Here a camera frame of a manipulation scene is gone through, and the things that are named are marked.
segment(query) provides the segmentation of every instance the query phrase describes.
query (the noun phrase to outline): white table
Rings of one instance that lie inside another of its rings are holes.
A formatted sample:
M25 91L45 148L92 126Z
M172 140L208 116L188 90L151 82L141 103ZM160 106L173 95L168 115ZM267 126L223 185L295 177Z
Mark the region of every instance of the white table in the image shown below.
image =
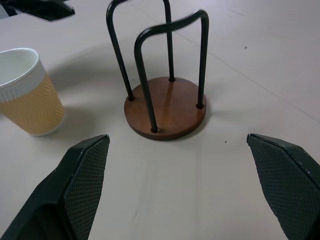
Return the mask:
M53 23L24 14L0 20L0 51L37 50L66 113L63 126L41 138L0 115L0 234L69 147L109 134L90 239L285 240L246 136L281 138L320 160L320 2L307 2L172 0L172 19L196 8L209 13L209 108L195 133L168 142L143 138L126 122L126 90L105 23L109 1L70 0L76 15ZM132 87L139 84L136 36L164 19L161 0L130 1L115 12ZM176 76L197 82L199 43L199 22L173 34ZM166 44L163 35L143 46L149 79L169 74Z

